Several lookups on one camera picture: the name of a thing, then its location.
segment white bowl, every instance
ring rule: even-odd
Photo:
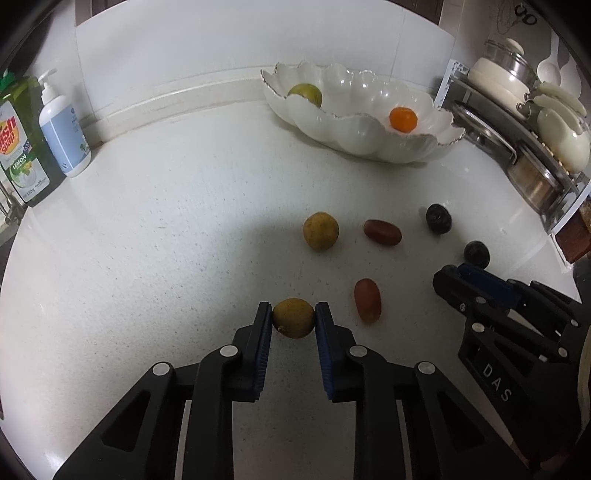
[[[335,150],[390,163],[410,163],[460,140],[463,128],[453,127],[453,115],[435,110],[433,99],[411,91],[400,80],[383,82],[373,72],[350,72],[339,64],[318,67],[303,61],[297,67],[278,63],[273,74],[261,70],[271,109],[308,137]],[[322,93],[318,108],[300,95],[287,96],[299,83],[316,85]],[[411,108],[418,125],[409,134],[389,124],[392,108]]]

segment black fruit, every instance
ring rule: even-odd
[[[474,240],[466,245],[464,249],[464,260],[480,268],[488,267],[491,261],[491,254],[485,244]]]
[[[443,205],[433,203],[425,214],[427,225],[436,235],[443,235],[452,229],[452,216]]]

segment bottle label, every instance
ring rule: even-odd
[[[90,153],[71,105],[42,125],[41,130],[63,173],[68,173]]]
[[[0,106],[0,164],[25,202],[49,185],[49,177],[10,102]]]

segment scalloped bowl rim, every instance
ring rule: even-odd
[[[267,87],[268,87],[268,88],[269,88],[269,89],[270,89],[270,90],[271,90],[271,91],[272,91],[272,92],[273,92],[273,93],[274,93],[276,96],[278,96],[279,98],[283,98],[283,99],[287,100],[287,95],[282,95],[282,94],[278,93],[278,92],[277,92],[277,91],[276,91],[276,90],[275,90],[275,89],[274,89],[274,88],[273,88],[273,87],[272,87],[272,86],[269,84],[269,82],[267,82],[267,80],[266,80],[266,78],[265,78],[265,76],[264,76],[264,73],[266,73],[266,74],[269,74],[269,75],[273,75],[273,76],[274,76],[274,75],[277,75],[277,67],[278,67],[279,65],[285,65],[286,67],[289,67],[289,68],[296,68],[296,69],[297,69],[297,68],[299,68],[299,67],[300,67],[302,64],[304,64],[304,63],[311,63],[311,62],[307,62],[306,60],[302,60],[301,62],[299,62],[299,64],[298,64],[298,65],[296,65],[296,66],[293,66],[293,65],[290,65],[290,64],[287,64],[287,63],[282,63],[282,62],[280,62],[280,61],[279,61],[279,62],[277,62],[277,63],[275,64],[275,69],[274,69],[273,73],[268,73],[266,70],[264,70],[264,69],[261,69],[261,74],[260,74],[260,75],[261,75],[261,80],[262,80],[262,82],[263,82],[263,83],[264,83],[264,84],[265,84],[265,85],[266,85],[266,86],[267,86]],[[314,64],[314,63],[311,63],[311,64],[312,64],[312,65],[314,65],[314,66],[317,66],[317,67],[319,67],[319,68],[321,68],[321,69],[328,69],[328,68],[330,68],[330,67],[333,67],[333,66],[334,66],[334,67],[342,67],[342,68],[344,68],[344,69],[346,70],[346,72],[347,72],[347,73],[350,73],[350,74],[353,74],[353,75],[354,75],[354,74],[360,74],[360,73],[370,73],[371,75],[373,75],[373,76],[374,76],[374,78],[376,78],[376,79],[378,78],[378,75],[377,75],[376,73],[374,73],[372,70],[354,70],[354,71],[351,71],[351,70],[349,70],[347,67],[345,67],[344,65],[341,65],[340,63],[331,63],[330,65],[327,65],[326,67],[318,66],[318,65],[316,65],[316,64]],[[392,79],[392,80],[394,80],[395,82],[402,82],[404,85],[406,85],[406,83],[405,83],[405,82],[403,82],[402,80],[398,80],[398,79]],[[390,80],[390,81],[388,81],[388,82],[384,82],[384,84],[385,84],[385,85],[389,85],[390,83],[392,83],[392,80]],[[326,115],[331,115],[332,117],[334,117],[334,118],[337,118],[337,119],[341,119],[341,118],[371,118],[371,119],[374,119],[374,120],[376,120],[377,122],[379,122],[379,124],[380,124],[380,125],[382,125],[382,126],[384,127],[384,125],[383,125],[383,123],[382,123],[382,122],[380,122],[380,121],[379,121],[377,118],[375,118],[373,115],[370,115],[370,114],[368,114],[368,113],[352,113],[351,115],[336,115],[336,114],[335,114],[335,113],[333,113],[333,112],[327,112],[326,110],[322,109],[321,107],[318,107],[318,106],[317,106],[316,108],[317,108],[318,110],[322,111],[323,113],[325,113]],[[442,109],[439,109],[439,110],[443,110],[443,111],[445,111],[445,112],[448,112],[448,113],[450,113],[450,114],[452,115],[452,118],[453,118],[453,113],[452,113],[452,112],[450,112],[449,110],[447,110],[447,109],[443,109],[443,108],[442,108]],[[466,130],[465,130],[465,129],[463,129],[463,128],[462,128],[462,130],[463,130],[463,132],[462,132],[462,133],[461,133],[461,134],[460,134],[460,135],[459,135],[457,138],[455,138],[454,140],[452,140],[452,141],[450,141],[450,142],[447,142],[447,143],[440,143],[440,142],[439,142],[439,140],[437,139],[437,136],[436,136],[436,135],[433,135],[433,134],[426,134],[426,133],[421,133],[421,134],[413,134],[412,132],[405,134],[405,133],[403,133],[403,132],[398,132],[398,131],[396,131],[396,130],[392,130],[392,131],[386,130],[386,133],[387,133],[388,135],[395,135],[395,136],[397,136],[397,137],[401,137],[401,138],[404,138],[404,137],[427,137],[427,138],[434,138],[434,139],[437,141],[437,146],[438,146],[438,147],[448,147],[448,146],[450,146],[450,145],[453,145],[453,144],[455,144],[455,143],[459,142],[459,141],[460,141],[462,138],[464,138],[464,136],[466,135]]]

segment dish soap bottle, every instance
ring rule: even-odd
[[[46,198],[66,178],[39,127],[41,87],[35,77],[0,80],[0,164],[28,206]]]
[[[39,83],[43,85],[41,99],[45,105],[39,115],[39,125],[62,172],[75,177],[90,163],[90,147],[72,103],[47,83],[47,77],[56,71],[51,69],[39,77]]]

